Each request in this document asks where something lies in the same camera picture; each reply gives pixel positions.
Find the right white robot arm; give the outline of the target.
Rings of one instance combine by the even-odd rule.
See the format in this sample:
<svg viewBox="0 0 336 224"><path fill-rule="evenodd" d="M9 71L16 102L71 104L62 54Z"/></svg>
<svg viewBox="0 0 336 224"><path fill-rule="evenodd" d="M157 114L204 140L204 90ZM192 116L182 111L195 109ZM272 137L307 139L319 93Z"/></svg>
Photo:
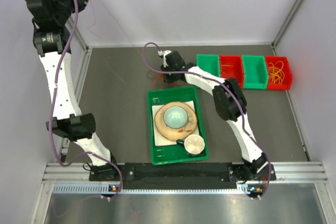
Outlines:
<svg viewBox="0 0 336 224"><path fill-rule="evenodd" d="M163 59L161 71L166 83L183 81L213 97L217 114L229 124L241 149L246 174L243 180L256 180L265 173L270 181L271 165L249 125L247 101L237 80L216 77L192 62L185 63L177 51L159 50L158 55Z"/></svg>

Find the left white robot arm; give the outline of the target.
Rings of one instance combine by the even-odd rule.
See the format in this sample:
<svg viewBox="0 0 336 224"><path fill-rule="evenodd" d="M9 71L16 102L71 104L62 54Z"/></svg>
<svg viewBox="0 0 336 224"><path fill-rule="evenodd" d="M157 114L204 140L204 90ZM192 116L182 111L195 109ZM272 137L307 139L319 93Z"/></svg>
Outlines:
<svg viewBox="0 0 336 224"><path fill-rule="evenodd" d="M90 181L112 181L121 177L115 157L102 144L96 133L91 113L83 114L75 95L71 77L71 40L76 27L68 30L66 23L83 11L89 0L25 0L32 14L33 45L43 64L51 98L51 112L46 128L51 143L54 136L66 138L80 146L91 163Z"/></svg>

